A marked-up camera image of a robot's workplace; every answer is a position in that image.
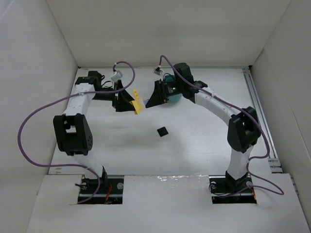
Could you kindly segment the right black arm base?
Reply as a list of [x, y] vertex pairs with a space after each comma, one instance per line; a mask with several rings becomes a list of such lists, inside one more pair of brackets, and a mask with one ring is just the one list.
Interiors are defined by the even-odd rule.
[[257, 204], [250, 176], [233, 186], [225, 176], [209, 176], [208, 189], [213, 204]]

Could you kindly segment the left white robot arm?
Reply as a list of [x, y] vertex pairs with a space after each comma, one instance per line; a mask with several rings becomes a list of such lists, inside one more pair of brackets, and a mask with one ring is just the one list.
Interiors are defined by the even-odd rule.
[[111, 101], [116, 112], [135, 111], [134, 98], [123, 90], [119, 93], [99, 94], [99, 91], [116, 91], [123, 88], [122, 73], [114, 71], [112, 87], [102, 86], [102, 75], [97, 71], [90, 71], [86, 77], [78, 77], [75, 82], [75, 93], [63, 114], [53, 118], [53, 126], [57, 145], [81, 165], [94, 171], [85, 173], [86, 186], [98, 185], [108, 187], [108, 177], [105, 168], [96, 161], [91, 152], [93, 135], [86, 119], [86, 113], [92, 100]]

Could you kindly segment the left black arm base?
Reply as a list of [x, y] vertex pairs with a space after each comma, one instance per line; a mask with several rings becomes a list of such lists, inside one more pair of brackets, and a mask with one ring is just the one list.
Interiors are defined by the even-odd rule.
[[83, 204], [105, 204], [114, 205], [122, 204], [124, 176], [121, 175], [108, 175], [107, 187], [101, 184], [97, 193], [89, 200], [88, 199], [96, 190], [98, 184], [97, 180], [87, 181], [85, 178], [80, 183], [75, 184], [79, 187], [78, 202]]

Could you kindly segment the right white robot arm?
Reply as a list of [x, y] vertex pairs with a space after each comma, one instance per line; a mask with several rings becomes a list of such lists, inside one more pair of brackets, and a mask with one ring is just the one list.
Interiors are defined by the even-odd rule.
[[253, 146], [261, 136], [257, 127], [256, 110], [252, 107], [237, 110], [225, 104], [206, 83], [194, 80], [186, 63], [178, 63], [174, 65], [174, 69], [172, 81], [167, 81], [166, 78], [155, 81], [154, 91], [145, 103], [146, 108], [165, 104], [173, 96], [181, 94], [220, 118], [228, 126], [227, 141], [231, 147], [230, 163], [225, 172], [225, 187], [222, 192], [237, 192], [246, 181], [246, 164]]

